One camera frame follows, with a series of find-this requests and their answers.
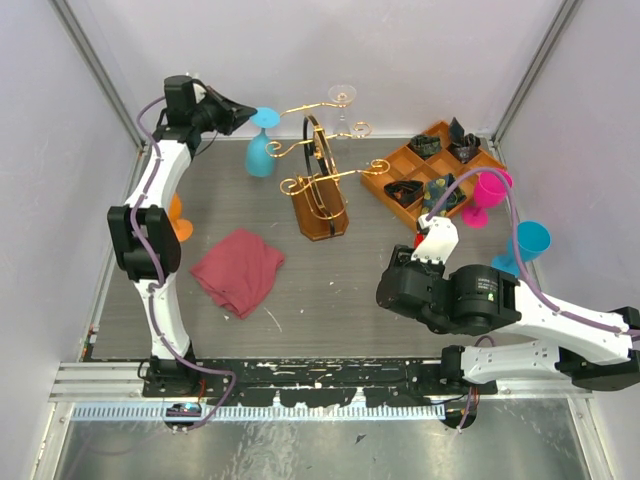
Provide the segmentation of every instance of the wooden base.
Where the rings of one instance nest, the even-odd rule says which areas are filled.
[[[303,185],[309,183],[306,179],[300,181],[302,184],[296,185],[292,193],[299,192]],[[318,205],[316,196],[312,191],[314,188],[317,188],[317,196],[324,203],[325,208]],[[298,195],[293,195],[291,200],[293,209],[296,212],[298,225],[300,226],[300,233],[308,239],[316,242],[344,235],[346,232],[349,225],[349,217],[347,216],[346,205],[342,199],[340,188],[336,182],[332,180],[316,182]],[[331,216],[336,216],[332,222],[323,219]],[[331,232],[331,223],[333,223],[333,234]]]

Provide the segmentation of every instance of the gray floor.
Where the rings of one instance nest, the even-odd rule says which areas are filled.
[[[59,480],[590,478],[562,399],[483,399],[461,435],[439,421],[212,423],[188,436],[72,422],[60,466]]]
[[[406,141],[353,140],[350,160],[338,160],[338,168],[365,168]],[[217,141],[195,159],[178,187],[184,217],[195,226],[194,235],[183,244],[178,297],[198,357],[439,356],[444,346],[472,342],[464,336],[431,334],[422,324],[376,305],[376,286],[393,246],[412,244],[413,234],[359,183],[357,175],[341,184],[349,199],[347,233],[314,243],[300,234],[291,200],[278,188],[282,179],[303,173],[302,151],[280,159],[270,178],[256,179],[244,170],[246,145]],[[447,264],[449,272],[470,263],[488,264],[504,250],[509,229],[506,211],[498,207],[490,215],[489,227],[483,230],[455,220],[460,243]],[[213,245],[238,227],[261,235],[286,255],[273,291],[246,320],[214,305],[189,273]],[[504,344],[523,337],[496,335],[496,339]],[[143,358],[149,350],[142,303],[126,275],[116,269],[94,358]]]

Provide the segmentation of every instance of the clear wine glass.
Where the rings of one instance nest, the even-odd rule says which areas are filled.
[[[340,105],[338,121],[333,128],[333,134],[338,135],[332,147],[334,157],[339,160],[346,160],[350,157],[351,142],[348,135],[351,135],[351,127],[347,121],[347,107],[356,98],[356,89],[351,85],[334,85],[329,89],[329,99],[333,103]]]

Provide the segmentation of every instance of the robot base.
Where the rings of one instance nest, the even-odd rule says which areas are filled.
[[[184,359],[196,363],[193,353],[193,345]],[[200,381],[200,373],[183,365],[179,361],[165,360],[152,356],[149,359],[149,368],[144,376],[144,397],[181,397],[197,395]]]

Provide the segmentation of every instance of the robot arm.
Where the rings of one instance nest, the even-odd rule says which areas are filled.
[[[467,265],[443,278],[458,242],[447,218],[418,221],[424,240],[395,247],[383,273],[378,305],[424,323],[436,334],[482,335],[497,331],[538,340],[496,348],[451,346],[442,354],[443,378],[482,384],[503,378],[568,375],[577,386],[618,390],[640,382],[640,359],[629,335],[577,323],[548,309],[531,289],[507,273]],[[588,310],[548,297],[562,310],[627,332],[640,326],[633,308]]]
[[[164,93],[167,106],[153,133],[158,148],[152,149],[149,164],[131,196],[123,206],[111,207],[107,220],[118,266],[133,281],[147,313],[152,336],[151,369],[160,376],[168,372],[164,375],[180,377],[181,366],[176,364],[174,355],[163,344],[152,323],[153,315],[159,331],[175,352],[194,360],[176,295],[180,243],[167,212],[178,182],[200,145],[201,134],[217,131],[230,135],[256,110],[183,75],[165,79]],[[154,259],[133,231],[134,208],[137,208],[135,219],[159,261],[164,282],[159,281]]]

